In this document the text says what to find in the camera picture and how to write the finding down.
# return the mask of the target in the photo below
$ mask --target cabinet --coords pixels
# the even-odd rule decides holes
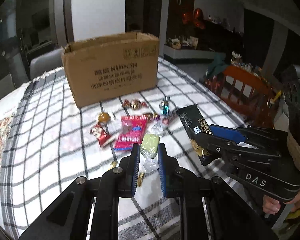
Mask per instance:
[[[169,0],[167,38],[174,38],[184,35],[185,26],[182,24],[182,14],[192,14],[194,0]]]

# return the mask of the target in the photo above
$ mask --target black snack wrapper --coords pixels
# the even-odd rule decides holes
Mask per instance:
[[[197,153],[201,164],[206,166],[209,163],[213,162],[215,159],[220,158],[221,155],[219,154],[210,155],[209,152],[206,149],[200,147],[194,139],[195,135],[204,136],[203,133],[212,134],[209,125],[198,109],[198,105],[194,104],[180,108],[176,113],[186,130],[192,147]]]

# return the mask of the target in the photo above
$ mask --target metal bolt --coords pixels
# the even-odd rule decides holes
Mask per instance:
[[[216,184],[220,184],[221,182],[223,182],[223,179],[220,177],[213,177],[212,181]]]
[[[75,180],[75,182],[77,183],[77,184],[83,184],[83,183],[85,183],[85,181],[86,181],[86,178],[85,177],[78,177],[76,180]]]
[[[176,168],[176,173],[182,174],[184,171],[185,169],[182,167]]]
[[[123,169],[122,169],[121,167],[115,167],[115,168],[113,169],[113,172],[114,172],[115,174],[121,173],[122,171],[123,171]]]

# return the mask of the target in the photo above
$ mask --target table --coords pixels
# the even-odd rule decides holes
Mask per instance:
[[[101,177],[110,169],[112,161],[120,162],[130,154],[114,152],[113,144],[100,149],[89,133],[101,111],[115,113],[117,119],[105,127],[107,132],[115,134],[120,131],[120,116],[159,112],[159,102],[164,96],[170,96],[174,106],[197,103],[208,124],[244,126],[242,119],[207,88],[162,58],[159,58],[157,77],[154,89],[81,109],[74,103],[62,69],[29,84],[2,154],[1,205],[8,234],[17,239],[78,176]],[[149,108],[138,111],[121,108],[125,99],[135,98],[146,101]],[[161,143],[165,143],[168,155],[197,176],[209,179],[218,175],[235,190],[242,190],[242,185],[222,170],[222,159],[206,167],[200,164],[179,119],[169,126]],[[141,156],[140,170],[144,160]],[[158,171],[145,175],[134,198],[119,199],[118,217],[119,239],[179,238],[179,206],[174,199],[163,197]]]

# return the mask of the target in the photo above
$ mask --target wooden chair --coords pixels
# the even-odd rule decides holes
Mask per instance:
[[[275,104],[270,103],[275,92],[271,85],[266,84],[259,77],[231,65],[221,74],[212,79],[206,79],[205,86],[233,110],[244,115],[246,123],[261,127],[273,127],[279,100]],[[245,95],[247,93],[244,94],[245,88],[246,91],[250,90],[249,96]]]

